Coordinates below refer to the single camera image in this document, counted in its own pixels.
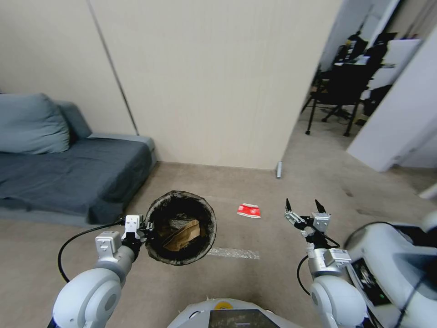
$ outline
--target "tape on floor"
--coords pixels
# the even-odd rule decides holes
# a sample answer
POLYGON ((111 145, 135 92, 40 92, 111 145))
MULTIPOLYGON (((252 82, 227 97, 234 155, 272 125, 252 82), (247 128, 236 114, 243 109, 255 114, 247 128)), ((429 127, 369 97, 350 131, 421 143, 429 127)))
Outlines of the tape on floor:
POLYGON ((211 248, 208 255, 259 260, 259 253, 257 251, 237 250, 234 248, 211 248))

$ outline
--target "beige carpet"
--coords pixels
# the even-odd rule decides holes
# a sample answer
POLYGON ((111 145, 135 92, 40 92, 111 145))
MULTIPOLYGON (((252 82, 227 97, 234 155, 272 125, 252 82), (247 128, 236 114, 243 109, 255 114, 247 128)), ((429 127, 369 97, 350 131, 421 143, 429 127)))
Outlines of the beige carpet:
MULTIPOLYGON (((305 240, 283 217, 285 198, 301 215, 315 210, 317 198, 333 214, 329 235, 341 242, 369 221, 418 222, 436 209, 404 180, 376 173, 347 154, 351 139, 342 136, 345 126, 336 118, 321 123, 323 114, 318 111, 311 135, 304 135, 308 115, 309 110, 292 135, 281 180, 268 170, 166 163, 156 167, 129 213, 145 214, 154 199, 170 190, 196 193, 207 199, 217 216, 214 246, 258 251, 260 259, 206 256, 188 266, 172 267, 150 259, 143 250, 107 327, 166 327, 179 310, 207 297, 255 302, 303 327, 319 327, 310 299, 295 277, 305 240), (236 215, 242 202, 258 204, 262 218, 236 215)), ((46 327, 64 285, 56 267, 58 249, 81 229, 6 219, 0 220, 1 326, 46 327)), ((96 235, 81 237, 66 249, 69 277, 93 266, 96 235)), ((302 276, 309 286, 306 266, 302 276)))

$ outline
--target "chair leg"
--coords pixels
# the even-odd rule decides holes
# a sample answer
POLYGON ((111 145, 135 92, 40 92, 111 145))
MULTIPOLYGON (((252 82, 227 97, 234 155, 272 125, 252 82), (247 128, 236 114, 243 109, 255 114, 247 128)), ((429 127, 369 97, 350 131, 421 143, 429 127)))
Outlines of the chair leg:
POLYGON ((308 101, 305 103, 305 105, 302 107, 302 110, 300 111, 300 113, 302 114, 305 110, 305 108, 307 108, 308 104, 310 103, 310 101, 313 99, 313 97, 310 96, 310 98, 308 99, 308 101))
POLYGON ((349 137, 351 134, 351 128, 352 128, 352 123, 354 122, 354 118, 356 115, 356 111, 358 110, 358 105, 360 104, 360 100, 358 99, 355 106, 354 106, 354 110, 352 111, 352 116, 349 120, 349 123, 347 124, 347 128, 346 128, 346 132, 343 134, 345 137, 349 137))
POLYGON ((317 99, 314 98, 313 108, 311 109, 310 120, 308 122, 308 128, 307 128, 305 134, 310 134, 311 124, 313 123, 313 117, 314 117, 314 111, 315 111, 316 104, 317 104, 317 99))
POLYGON ((322 122, 327 122, 328 119, 331 117, 331 115, 333 115, 337 111, 341 110, 342 107, 343 107, 342 105, 338 105, 337 107, 334 107, 333 109, 331 109, 331 111, 328 113, 328 115, 325 118, 322 118, 322 122))

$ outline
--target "robot screen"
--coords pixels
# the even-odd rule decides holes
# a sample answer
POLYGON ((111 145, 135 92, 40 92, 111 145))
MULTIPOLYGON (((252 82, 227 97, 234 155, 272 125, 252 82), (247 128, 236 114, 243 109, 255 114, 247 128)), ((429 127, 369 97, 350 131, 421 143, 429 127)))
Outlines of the robot screen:
POLYGON ((257 309, 211 311, 208 328, 221 327, 279 328, 257 309))

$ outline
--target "gray couch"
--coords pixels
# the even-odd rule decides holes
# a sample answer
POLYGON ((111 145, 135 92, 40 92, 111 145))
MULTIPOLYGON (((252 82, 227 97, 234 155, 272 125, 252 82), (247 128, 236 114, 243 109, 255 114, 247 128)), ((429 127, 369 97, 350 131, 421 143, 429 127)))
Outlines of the gray couch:
POLYGON ((113 222, 155 163, 153 140, 92 133, 71 102, 55 102, 70 133, 63 152, 0 152, 0 218, 75 226, 113 222))

